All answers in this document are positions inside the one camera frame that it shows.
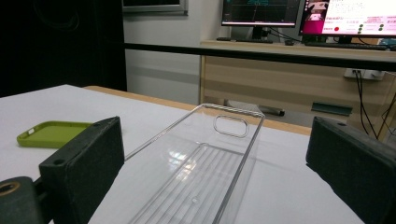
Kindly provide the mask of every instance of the black foam block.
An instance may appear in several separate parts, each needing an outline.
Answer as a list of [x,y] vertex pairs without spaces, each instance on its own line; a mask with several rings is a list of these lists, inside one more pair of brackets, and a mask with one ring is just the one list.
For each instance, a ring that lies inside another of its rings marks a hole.
[[39,165],[55,223],[88,223],[124,163],[120,118],[94,123]]
[[307,165],[365,223],[396,223],[396,150],[333,119],[314,118]]
[[0,182],[0,223],[46,223],[31,178],[19,176]]

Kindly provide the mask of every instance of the screw hole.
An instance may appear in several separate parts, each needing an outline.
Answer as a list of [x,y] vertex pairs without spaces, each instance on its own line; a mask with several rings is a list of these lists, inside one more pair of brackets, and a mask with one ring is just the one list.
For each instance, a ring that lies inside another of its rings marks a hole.
[[62,165],[62,163],[64,163],[64,160],[56,160],[53,162],[55,165]]
[[9,194],[20,187],[18,182],[10,182],[0,186],[0,196]]

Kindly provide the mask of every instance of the table surface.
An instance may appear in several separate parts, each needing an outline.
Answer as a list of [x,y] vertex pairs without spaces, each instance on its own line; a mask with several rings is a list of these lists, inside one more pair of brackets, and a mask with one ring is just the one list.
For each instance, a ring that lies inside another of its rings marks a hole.
[[[16,141],[16,136],[37,123],[96,122],[119,116],[128,154],[191,108],[99,87],[82,89],[67,85],[0,98],[0,180],[21,175],[39,178],[37,165],[54,150],[20,147]],[[285,132],[286,127],[296,128],[267,120],[256,139],[259,144],[256,165],[235,223],[362,223],[328,184],[305,165],[309,129]],[[111,189],[90,223],[119,223],[120,214],[127,214],[128,206],[115,199],[127,193],[133,192]]]

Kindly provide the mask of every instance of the white wall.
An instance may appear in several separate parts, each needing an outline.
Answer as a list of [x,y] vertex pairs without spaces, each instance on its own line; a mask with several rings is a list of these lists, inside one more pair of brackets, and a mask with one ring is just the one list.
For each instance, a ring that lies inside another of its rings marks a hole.
[[[189,0],[182,13],[124,14],[126,43],[199,47],[200,41],[228,32],[220,27],[222,0]],[[200,57],[126,50],[128,91],[199,104]]]

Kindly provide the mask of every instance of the lime green phone case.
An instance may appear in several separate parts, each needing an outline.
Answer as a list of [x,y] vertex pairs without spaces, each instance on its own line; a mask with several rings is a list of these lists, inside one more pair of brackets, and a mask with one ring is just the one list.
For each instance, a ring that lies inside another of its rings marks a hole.
[[17,141],[21,147],[60,148],[90,125],[85,122],[47,121],[21,133]]

